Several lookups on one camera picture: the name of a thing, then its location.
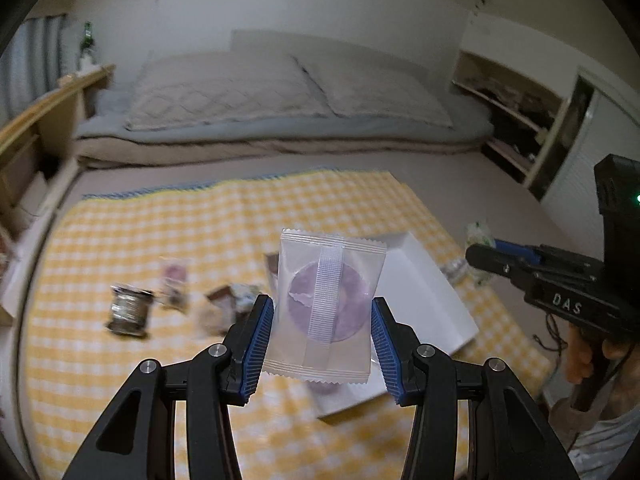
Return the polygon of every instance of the white tray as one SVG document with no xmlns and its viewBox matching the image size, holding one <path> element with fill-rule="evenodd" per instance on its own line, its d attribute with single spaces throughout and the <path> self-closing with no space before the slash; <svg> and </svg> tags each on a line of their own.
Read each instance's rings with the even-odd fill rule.
<svg viewBox="0 0 640 480">
<path fill-rule="evenodd" d="M 411 233 L 377 238 L 386 243 L 376 297 L 383 296 L 398 323 L 411 326 L 422 343 L 451 355 L 478 334 L 478 327 L 460 297 L 429 253 Z M 309 388 L 318 416 L 341 412 L 386 392 L 385 381 L 372 362 L 366 384 L 338 384 L 325 394 Z"/>
</svg>

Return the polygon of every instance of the blanket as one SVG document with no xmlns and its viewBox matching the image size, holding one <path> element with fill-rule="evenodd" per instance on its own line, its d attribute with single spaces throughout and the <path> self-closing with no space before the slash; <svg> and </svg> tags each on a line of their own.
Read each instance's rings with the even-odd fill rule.
<svg viewBox="0 0 640 480">
<path fill-rule="evenodd" d="M 282 228 L 372 237 L 411 231 L 442 265 L 462 255 L 408 186 L 377 171 L 317 170 L 255 180 L 87 196 L 61 220 L 43 254 L 26 319 L 24 422 L 43 479 L 62 477 L 92 425 L 136 365 L 188 360 L 216 342 L 197 339 L 191 314 L 154 306 L 149 338 L 108 332 L 117 282 L 158 291 L 162 257 L 188 262 L 191 304 L 226 283 L 268 290 L 264 255 Z M 504 359 L 536 394 L 551 364 L 489 287 L 456 290 L 479 334 L 455 357 Z M 176 478 L 188 478 L 185 406 L 175 425 Z M 244 408 L 229 408 L 242 476 L 253 479 L 399 478 L 413 408 L 382 396 L 326 420 L 301 381 L 263 373 Z M 466 471 L 468 418 L 460 405 L 456 471 Z"/>
</svg>

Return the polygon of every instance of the white plastic packet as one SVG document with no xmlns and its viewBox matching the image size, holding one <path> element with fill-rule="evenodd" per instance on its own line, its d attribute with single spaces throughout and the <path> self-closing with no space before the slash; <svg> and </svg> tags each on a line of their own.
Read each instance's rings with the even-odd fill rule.
<svg viewBox="0 0 640 480">
<path fill-rule="evenodd" d="M 386 245 L 285 229 L 278 303 L 263 369 L 325 383 L 366 383 L 371 300 Z"/>
<path fill-rule="evenodd" d="M 180 258 L 162 258 L 162 290 L 159 303 L 180 312 L 187 309 L 187 262 Z"/>
</svg>

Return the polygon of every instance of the white ribbed strip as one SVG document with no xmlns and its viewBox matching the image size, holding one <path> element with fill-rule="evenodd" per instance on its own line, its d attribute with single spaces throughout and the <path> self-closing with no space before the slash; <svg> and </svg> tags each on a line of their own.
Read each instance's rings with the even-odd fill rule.
<svg viewBox="0 0 640 480">
<path fill-rule="evenodd" d="M 280 361 L 265 358 L 262 370 L 268 374 L 302 379 L 303 381 L 319 381 L 321 383 L 363 384 L 369 380 L 370 370 L 352 372 L 348 370 L 315 370 L 301 365 L 289 365 Z"/>
<path fill-rule="evenodd" d="M 364 251 L 366 253 L 386 253 L 386 244 L 376 240 L 365 240 L 362 238 L 345 238 L 340 235 L 318 235 L 295 229 L 283 229 L 280 240 L 292 240 L 303 244 L 313 244 L 320 246 L 341 245 L 344 249 L 351 251 Z"/>
<path fill-rule="evenodd" d="M 318 261 L 318 273 L 311 306 L 309 328 L 306 331 L 306 349 L 303 366 L 325 370 L 329 361 L 329 348 L 334 340 L 335 314 L 340 296 L 344 239 L 323 246 Z"/>
</svg>

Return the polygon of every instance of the plastic bag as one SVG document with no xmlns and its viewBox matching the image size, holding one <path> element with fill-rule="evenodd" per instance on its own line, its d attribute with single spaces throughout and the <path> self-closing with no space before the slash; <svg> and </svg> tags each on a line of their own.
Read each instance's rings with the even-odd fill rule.
<svg viewBox="0 0 640 480">
<path fill-rule="evenodd" d="M 441 266 L 440 272 L 444 274 L 451 286 L 456 286 L 464 280 L 469 273 L 469 264 L 464 258 L 456 258 Z"/>
<path fill-rule="evenodd" d="M 159 303 L 165 308 L 187 309 L 187 264 L 179 258 L 162 259 L 162 291 Z"/>
<path fill-rule="evenodd" d="M 231 283 L 204 294 L 193 308 L 197 337 L 226 335 L 233 323 L 249 316 L 258 295 L 258 285 Z"/>
<path fill-rule="evenodd" d="M 386 245 L 284 230 L 278 303 L 264 370 L 326 383 L 365 383 L 371 300 Z"/>
</svg>

